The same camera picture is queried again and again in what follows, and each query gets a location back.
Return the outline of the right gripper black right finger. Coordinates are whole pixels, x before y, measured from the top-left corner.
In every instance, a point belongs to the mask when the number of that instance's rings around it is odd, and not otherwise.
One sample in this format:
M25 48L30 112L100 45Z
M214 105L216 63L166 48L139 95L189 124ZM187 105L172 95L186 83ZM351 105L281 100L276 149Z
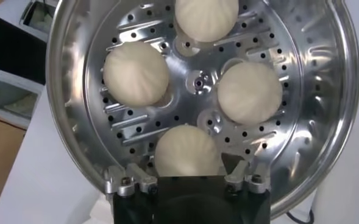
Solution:
M224 180L235 191L247 187L251 193L264 194L271 190L270 169L265 163L241 160Z

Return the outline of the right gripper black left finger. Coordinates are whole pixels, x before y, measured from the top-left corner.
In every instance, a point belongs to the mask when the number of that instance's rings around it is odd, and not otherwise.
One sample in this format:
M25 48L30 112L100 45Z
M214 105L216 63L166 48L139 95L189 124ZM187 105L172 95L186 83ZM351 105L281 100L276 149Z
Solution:
M130 163L124 170L110 166L104 172L104 192L106 195L117 193L120 197L130 197L136 192L136 185L142 193L148 194L157 187L158 179L148 175L137 164Z

